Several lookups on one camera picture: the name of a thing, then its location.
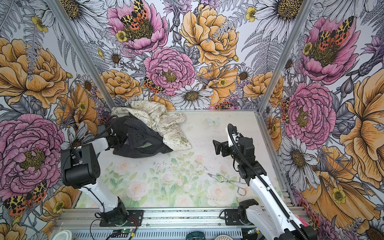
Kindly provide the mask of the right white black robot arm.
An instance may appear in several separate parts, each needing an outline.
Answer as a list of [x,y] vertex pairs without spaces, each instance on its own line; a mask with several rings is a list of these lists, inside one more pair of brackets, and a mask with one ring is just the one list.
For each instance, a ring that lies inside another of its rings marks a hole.
[[253,139],[244,137],[232,124],[228,124],[227,134],[228,141],[213,141],[216,155],[230,156],[240,178],[258,196],[258,200],[240,202],[240,220],[254,225],[267,240],[316,240],[314,228],[305,226],[273,188],[267,172],[256,160]]

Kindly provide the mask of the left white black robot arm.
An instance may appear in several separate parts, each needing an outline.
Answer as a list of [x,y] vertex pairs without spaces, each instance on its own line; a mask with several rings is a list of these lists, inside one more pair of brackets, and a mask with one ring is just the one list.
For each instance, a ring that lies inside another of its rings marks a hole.
[[122,200],[112,194],[99,179],[101,167],[98,156],[111,148],[119,149],[127,139],[125,135],[103,133],[86,138],[79,147],[61,152],[63,183],[87,195],[99,208],[100,213],[97,214],[97,218],[116,226],[126,223],[128,213]]

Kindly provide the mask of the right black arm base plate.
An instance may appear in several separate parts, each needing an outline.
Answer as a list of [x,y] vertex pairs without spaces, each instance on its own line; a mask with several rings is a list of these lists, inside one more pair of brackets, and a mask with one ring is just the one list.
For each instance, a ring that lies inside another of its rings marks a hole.
[[226,226],[246,226],[249,222],[243,221],[238,209],[224,209],[220,218],[225,221]]

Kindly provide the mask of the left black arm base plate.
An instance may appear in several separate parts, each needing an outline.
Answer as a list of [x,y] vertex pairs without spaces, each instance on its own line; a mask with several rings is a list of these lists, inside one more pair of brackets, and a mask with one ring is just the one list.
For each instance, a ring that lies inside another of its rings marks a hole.
[[101,227],[140,227],[144,217],[143,210],[128,210],[122,213],[118,210],[102,213]]

